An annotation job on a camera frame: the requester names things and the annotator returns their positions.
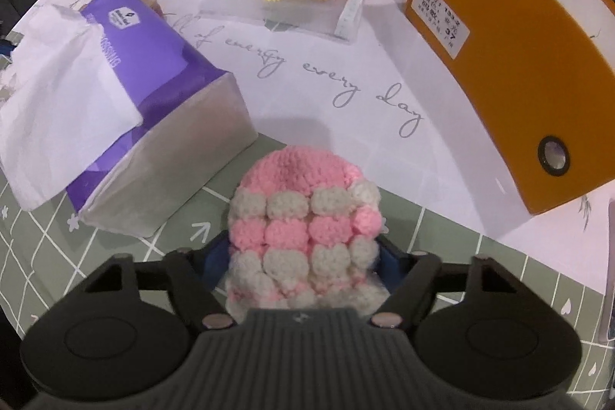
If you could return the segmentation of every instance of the label sticker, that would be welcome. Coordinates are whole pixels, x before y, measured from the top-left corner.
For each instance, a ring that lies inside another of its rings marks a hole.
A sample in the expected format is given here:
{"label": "label sticker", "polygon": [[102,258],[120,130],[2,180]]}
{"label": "label sticker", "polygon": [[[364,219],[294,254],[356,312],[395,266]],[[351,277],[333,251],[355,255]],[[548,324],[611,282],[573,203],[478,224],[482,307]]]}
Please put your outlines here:
{"label": "label sticker", "polygon": [[451,58],[457,58],[470,30],[444,0],[412,0],[412,9],[438,38]]}
{"label": "label sticker", "polygon": [[109,12],[109,21],[122,30],[141,23],[139,15],[130,8],[118,8]]}

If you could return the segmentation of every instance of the black grommet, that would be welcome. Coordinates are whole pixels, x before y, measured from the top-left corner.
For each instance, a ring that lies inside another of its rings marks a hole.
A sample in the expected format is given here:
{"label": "black grommet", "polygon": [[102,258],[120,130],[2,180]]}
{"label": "black grommet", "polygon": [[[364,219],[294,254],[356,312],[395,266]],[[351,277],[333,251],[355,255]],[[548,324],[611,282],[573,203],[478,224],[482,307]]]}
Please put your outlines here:
{"label": "black grommet", "polygon": [[563,176],[570,169],[570,153],[564,141],[555,136],[546,136],[538,144],[538,160],[542,168],[552,176]]}

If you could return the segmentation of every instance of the orange box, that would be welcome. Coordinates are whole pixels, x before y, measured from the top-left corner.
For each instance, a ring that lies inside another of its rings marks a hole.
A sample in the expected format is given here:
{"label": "orange box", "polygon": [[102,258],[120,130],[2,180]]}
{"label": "orange box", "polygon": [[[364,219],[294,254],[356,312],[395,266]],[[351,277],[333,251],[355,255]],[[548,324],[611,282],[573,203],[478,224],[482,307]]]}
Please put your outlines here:
{"label": "orange box", "polygon": [[530,213],[615,178],[612,0],[408,0],[405,14],[470,99]]}

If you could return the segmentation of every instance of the purple tissue box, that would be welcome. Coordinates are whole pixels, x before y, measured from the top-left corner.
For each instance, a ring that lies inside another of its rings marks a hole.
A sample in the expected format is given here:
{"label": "purple tissue box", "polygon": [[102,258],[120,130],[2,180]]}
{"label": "purple tissue box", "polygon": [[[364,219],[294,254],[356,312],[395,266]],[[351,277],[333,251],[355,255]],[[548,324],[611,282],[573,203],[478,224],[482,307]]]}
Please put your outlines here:
{"label": "purple tissue box", "polygon": [[143,124],[67,188],[86,224],[149,237],[256,140],[235,77],[214,67],[140,0],[94,0],[101,46]]}

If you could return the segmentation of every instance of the pink and white knitted hat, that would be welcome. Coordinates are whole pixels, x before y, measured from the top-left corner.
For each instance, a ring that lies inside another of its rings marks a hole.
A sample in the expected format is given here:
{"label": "pink and white knitted hat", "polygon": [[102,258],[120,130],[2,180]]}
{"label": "pink and white knitted hat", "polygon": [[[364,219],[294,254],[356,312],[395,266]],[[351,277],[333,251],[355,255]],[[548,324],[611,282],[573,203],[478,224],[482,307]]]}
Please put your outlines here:
{"label": "pink and white knitted hat", "polygon": [[388,296],[370,269],[382,228],[378,187],[358,167],[310,147],[260,159],[231,200],[227,310],[355,307]]}

